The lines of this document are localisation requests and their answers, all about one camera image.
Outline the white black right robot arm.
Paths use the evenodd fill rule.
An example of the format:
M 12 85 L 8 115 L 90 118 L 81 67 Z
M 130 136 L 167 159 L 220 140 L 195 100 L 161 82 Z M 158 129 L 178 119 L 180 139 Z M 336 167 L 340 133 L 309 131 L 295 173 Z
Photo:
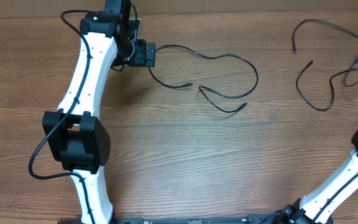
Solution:
M 351 143 L 354 148 L 340 167 L 308 195 L 286 205 L 271 222 L 329 223 L 335 209 L 358 189 L 358 130 Z

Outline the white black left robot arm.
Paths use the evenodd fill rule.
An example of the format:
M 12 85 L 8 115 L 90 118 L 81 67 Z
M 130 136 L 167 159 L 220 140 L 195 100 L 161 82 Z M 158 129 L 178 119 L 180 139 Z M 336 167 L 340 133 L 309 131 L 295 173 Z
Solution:
M 29 161 L 33 170 L 36 155 L 48 144 L 53 158 L 63 167 L 62 176 L 72 178 L 81 206 L 78 223 L 113 223 L 114 207 L 109 200 L 104 166 L 111 138 L 100 121 L 101 99 L 111 69 L 125 66 L 154 67 L 154 43 L 138 39 L 141 20 L 130 18 L 130 1 L 106 1 L 102 11 L 85 10 L 75 32 L 80 53 L 70 86 L 56 111 L 45 112 L 45 138 Z

